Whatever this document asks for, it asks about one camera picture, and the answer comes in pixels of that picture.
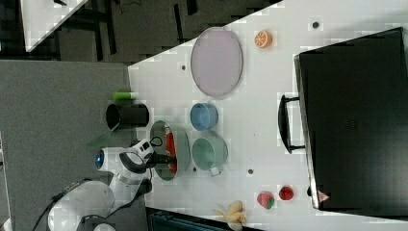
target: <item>red warning label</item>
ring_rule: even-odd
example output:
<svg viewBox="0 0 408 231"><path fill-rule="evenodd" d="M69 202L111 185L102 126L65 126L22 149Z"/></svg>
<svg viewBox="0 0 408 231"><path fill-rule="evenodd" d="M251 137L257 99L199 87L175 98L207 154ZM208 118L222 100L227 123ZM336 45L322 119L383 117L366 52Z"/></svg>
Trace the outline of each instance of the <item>red warning label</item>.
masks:
<svg viewBox="0 0 408 231"><path fill-rule="evenodd" d="M319 201L324 202L325 200L330 199L330 196L324 194L323 192L318 191Z"/></svg>

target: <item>dark floor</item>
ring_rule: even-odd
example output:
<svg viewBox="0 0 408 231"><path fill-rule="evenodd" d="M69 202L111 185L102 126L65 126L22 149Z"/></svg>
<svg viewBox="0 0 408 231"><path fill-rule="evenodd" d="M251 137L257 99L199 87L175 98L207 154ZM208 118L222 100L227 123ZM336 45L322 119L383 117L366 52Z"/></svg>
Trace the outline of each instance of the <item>dark floor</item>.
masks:
<svg viewBox="0 0 408 231"><path fill-rule="evenodd" d="M103 0L96 1L99 5L98 10L104 12ZM103 51L101 61L124 64L142 61L186 40L196 38L207 28L223 26L279 1L112 0L116 53L110 54L107 25L101 23ZM34 60L61 58L61 61L98 62L95 33L68 30L64 26L67 23L32 53L26 53L18 2L0 0L0 58ZM84 8L91 7L92 3L89 0Z"/></svg>

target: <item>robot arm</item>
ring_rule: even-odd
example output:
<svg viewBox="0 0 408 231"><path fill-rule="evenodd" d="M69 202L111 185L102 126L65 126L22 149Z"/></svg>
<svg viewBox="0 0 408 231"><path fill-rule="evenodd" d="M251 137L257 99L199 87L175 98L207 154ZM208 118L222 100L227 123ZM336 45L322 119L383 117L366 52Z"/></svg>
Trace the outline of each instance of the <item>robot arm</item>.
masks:
<svg viewBox="0 0 408 231"><path fill-rule="evenodd" d="M48 216L51 231L115 231L106 218L119 208L130 206L140 195L151 191L147 169L156 164L176 162L175 158L158 155L145 139L128 148L101 149L95 159L98 170L114 177L109 186L87 181L65 190Z"/></svg>

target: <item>blue bowl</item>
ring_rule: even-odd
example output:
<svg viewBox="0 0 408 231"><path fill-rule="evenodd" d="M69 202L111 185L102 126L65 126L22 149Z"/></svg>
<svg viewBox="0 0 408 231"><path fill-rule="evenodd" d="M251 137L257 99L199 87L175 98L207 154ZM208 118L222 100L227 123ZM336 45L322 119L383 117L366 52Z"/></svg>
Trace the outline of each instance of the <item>blue bowl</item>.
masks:
<svg viewBox="0 0 408 231"><path fill-rule="evenodd" d="M192 126L198 131L212 129L218 122L217 108L207 103L197 103L190 111Z"/></svg>

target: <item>table leg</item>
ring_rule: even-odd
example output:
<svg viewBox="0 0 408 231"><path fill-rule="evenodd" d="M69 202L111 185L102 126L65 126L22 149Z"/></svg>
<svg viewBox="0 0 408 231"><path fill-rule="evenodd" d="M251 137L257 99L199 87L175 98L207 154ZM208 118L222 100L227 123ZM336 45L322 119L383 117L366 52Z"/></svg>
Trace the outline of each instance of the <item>table leg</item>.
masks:
<svg viewBox="0 0 408 231"><path fill-rule="evenodd" d="M193 15L197 13L197 1L196 0L187 0L187 15Z"/></svg>
<svg viewBox="0 0 408 231"><path fill-rule="evenodd" d="M177 26L177 34L178 34L178 40L181 43L185 42L183 38L183 29L181 26L181 17L180 17L180 11L178 8L178 4L174 5L174 17L176 18L176 26Z"/></svg>
<svg viewBox="0 0 408 231"><path fill-rule="evenodd" d="M114 21L112 19L112 7L111 0L105 0L105 14L107 15L107 28L108 28L108 40L111 55L116 53L115 31Z"/></svg>
<svg viewBox="0 0 408 231"><path fill-rule="evenodd" d="M98 3L96 0L92 0L92 16L97 17L97 13L95 11L98 10ZM96 56L98 61L103 60L103 49L102 49L102 38L101 38L101 30L99 26L99 21L93 21L93 28L95 33L95 44L96 44Z"/></svg>
<svg viewBox="0 0 408 231"><path fill-rule="evenodd" d="M57 61L61 60L61 51L60 51L60 35L58 31L54 32L54 45L55 45L55 53L57 55Z"/></svg>

